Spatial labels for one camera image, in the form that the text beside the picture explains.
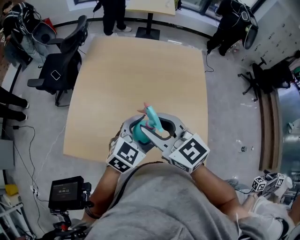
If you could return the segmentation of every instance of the office chair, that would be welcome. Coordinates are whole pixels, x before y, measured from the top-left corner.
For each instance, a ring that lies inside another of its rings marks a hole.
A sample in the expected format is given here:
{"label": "office chair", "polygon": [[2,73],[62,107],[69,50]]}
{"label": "office chair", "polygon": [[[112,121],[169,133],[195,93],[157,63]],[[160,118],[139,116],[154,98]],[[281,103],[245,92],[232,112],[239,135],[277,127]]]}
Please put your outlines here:
{"label": "office chair", "polygon": [[65,39],[51,39],[48,45],[57,45],[61,53],[49,54],[44,63],[38,79],[29,79],[27,86],[37,90],[45,90],[55,98],[55,105],[59,106],[59,99],[63,92],[73,89],[82,63],[78,52],[79,46],[85,42],[88,36],[87,16],[78,18],[76,29]]}
{"label": "office chair", "polygon": [[247,75],[249,75],[250,78],[246,77],[243,74],[238,74],[238,77],[242,76],[250,83],[249,88],[243,92],[243,95],[245,95],[251,88],[253,88],[255,93],[254,102],[256,102],[258,99],[258,89],[261,89],[264,93],[268,94],[277,88],[290,88],[290,82],[293,81],[293,75],[289,69],[290,63],[286,59],[280,61],[273,67],[266,70],[262,70],[261,68],[261,65],[266,64],[266,62],[263,58],[261,58],[261,60],[262,62],[260,64],[252,64],[255,79],[253,79],[250,72],[247,72]]}

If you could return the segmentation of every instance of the power outlet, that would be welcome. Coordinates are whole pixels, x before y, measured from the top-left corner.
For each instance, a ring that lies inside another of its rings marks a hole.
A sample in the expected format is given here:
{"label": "power outlet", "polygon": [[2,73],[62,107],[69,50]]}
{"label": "power outlet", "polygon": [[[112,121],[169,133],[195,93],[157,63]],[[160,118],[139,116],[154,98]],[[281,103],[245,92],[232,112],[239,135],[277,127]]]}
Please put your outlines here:
{"label": "power outlet", "polygon": [[37,196],[39,197],[39,191],[38,191],[35,187],[33,187],[33,186],[31,185],[31,186],[30,186],[30,190],[31,190],[32,192],[34,192],[35,196],[37,195]]}

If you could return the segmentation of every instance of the light wood tabletop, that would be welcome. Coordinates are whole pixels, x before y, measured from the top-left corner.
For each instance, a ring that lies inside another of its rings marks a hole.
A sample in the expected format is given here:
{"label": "light wood tabletop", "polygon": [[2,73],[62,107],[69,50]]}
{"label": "light wood tabletop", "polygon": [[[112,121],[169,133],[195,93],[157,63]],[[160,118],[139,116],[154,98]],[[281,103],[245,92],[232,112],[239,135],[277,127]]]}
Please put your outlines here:
{"label": "light wood tabletop", "polygon": [[[110,139],[144,102],[177,116],[207,144],[202,52],[143,38],[95,37],[72,95],[64,154],[104,162]],[[154,148],[142,163],[159,160]]]}
{"label": "light wood tabletop", "polygon": [[175,15],[174,0],[130,0],[127,11]]}

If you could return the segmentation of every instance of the person's hand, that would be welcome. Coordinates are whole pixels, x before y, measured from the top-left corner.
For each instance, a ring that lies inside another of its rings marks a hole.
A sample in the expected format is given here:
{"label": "person's hand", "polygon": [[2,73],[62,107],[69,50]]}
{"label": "person's hand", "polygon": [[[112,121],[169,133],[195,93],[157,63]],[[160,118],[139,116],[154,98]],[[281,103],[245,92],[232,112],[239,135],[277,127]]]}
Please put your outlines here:
{"label": "person's hand", "polygon": [[11,35],[8,35],[7,38],[5,39],[5,41],[9,42],[11,39]]}

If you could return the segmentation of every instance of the table leg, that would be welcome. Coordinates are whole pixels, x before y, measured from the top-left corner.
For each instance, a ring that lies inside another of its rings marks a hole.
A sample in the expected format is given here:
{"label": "table leg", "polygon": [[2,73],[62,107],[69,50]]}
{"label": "table leg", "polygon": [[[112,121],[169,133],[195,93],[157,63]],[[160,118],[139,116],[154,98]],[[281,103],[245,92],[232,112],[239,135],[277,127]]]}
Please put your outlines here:
{"label": "table leg", "polygon": [[147,38],[159,40],[160,30],[152,29],[153,13],[148,13],[147,27],[139,27],[136,32],[136,38]]}

